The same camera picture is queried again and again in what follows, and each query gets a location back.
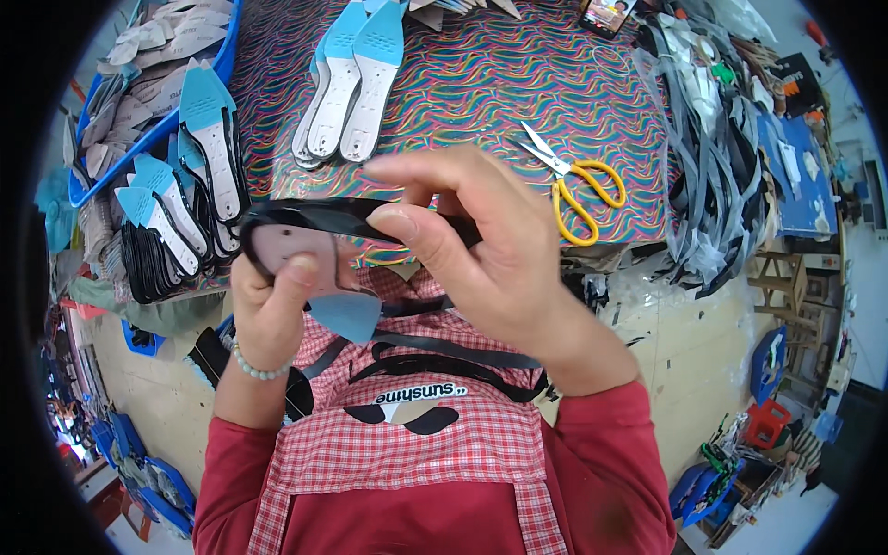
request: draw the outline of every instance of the scissors blade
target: scissors blade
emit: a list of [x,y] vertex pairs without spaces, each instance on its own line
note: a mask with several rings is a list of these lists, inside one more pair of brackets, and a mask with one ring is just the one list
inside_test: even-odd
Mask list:
[[546,141],[544,141],[543,138],[536,134],[536,131],[530,129],[530,126],[524,122],[521,122],[521,125],[524,126],[524,131],[527,131],[527,134],[530,135],[530,140],[534,141],[534,145],[536,145],[536,147],[539,148],[540,151],[545,152],[552,158],[555,157],[555,153],[552,152],[552,149],[549,148],[549,145],[546,144]]
[[531,147],[527,143],[519,143],[522,147],[524,147],[530,154],[536,156],[540,159],[540,162],[546,164],[552,171],[554,171],[558,176],[564,177],[565,172],[564,168],[561,167],[561,160],[559,160],[555,155],[547,155],[544,154],[535,148]]

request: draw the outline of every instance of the person's right hand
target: person's right hand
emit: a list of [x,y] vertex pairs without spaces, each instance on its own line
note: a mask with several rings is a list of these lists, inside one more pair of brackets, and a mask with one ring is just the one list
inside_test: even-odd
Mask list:
[[[474,147],[421,150],[375,158],[364,170],[404,187],[400,203],[367,221],[401,239],[485,335],[538,356],[570,325],[569,313],[591,317],[561,284],[551,205],[494,157]],[[475,220],[484,240],[471,251],[428,210],[435,193],[441,213]]]

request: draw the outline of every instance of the beige floor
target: beige floor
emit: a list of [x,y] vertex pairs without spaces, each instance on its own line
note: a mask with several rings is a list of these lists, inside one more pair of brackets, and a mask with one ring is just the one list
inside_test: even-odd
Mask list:
[[[651,393],[656,438],[670,485],[697,461],[698,448],[749,403],[749,353],[773,327],[770,316],[753,314],[754,292],[739,278],[712,297],[694,301],[625,279],[611,289],[602,320],[625,338]],[[215,326],[230,304],[207,320]],[[119,321],[110,315],[95,334],[95,350],[109,397],[128,413],[148,451],[176,466],[196,493],[203,472],[213,392],[182,357],[197,332],[168,339],[157,359],[130,353]]]

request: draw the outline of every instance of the phone screen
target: phone screen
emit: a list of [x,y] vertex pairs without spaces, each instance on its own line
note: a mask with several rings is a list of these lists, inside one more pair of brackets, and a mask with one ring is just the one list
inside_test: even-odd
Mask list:
[[590,0],[583,19],[612,35],[620,30],[635,3],[636,0]]

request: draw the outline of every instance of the checkered apron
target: checkered apron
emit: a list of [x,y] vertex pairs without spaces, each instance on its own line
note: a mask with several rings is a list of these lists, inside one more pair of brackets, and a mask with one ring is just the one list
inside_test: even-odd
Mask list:
[[[359,273],[364,285],[383,299],[431,298],[440,294],[431,276],[420,271],[409,282],[383,268]],[[317,360],[335,339],[310,317],[296,364]],[[514,353],[507,345],[482,336],[452,311],[383,321],[381,329],[447,339],[476,349]],[[406,376],[372,376],[353,384],[352,376],[374,361],[370,345],[348,345],[320,376],[312,380],[311,415],[285,426],[278,434],[266,488],[259,501],[248,553],[281,551],[290,498],[355,489],[401,489],[450,481],[512,484],[519,525],[527,553],[567,553],[546,487],[540,416],[532,403],[511,401],[492,385],[468,377],[422,372]],[[422,353],[393,347],[390,354]],[[531,388],[539,371],[495,369],[506,382]],[[387,392],[451,384],[461,394],[439,397],[449,424],[425,435],[403,424],[367,423],[347,413],[373,408]]]

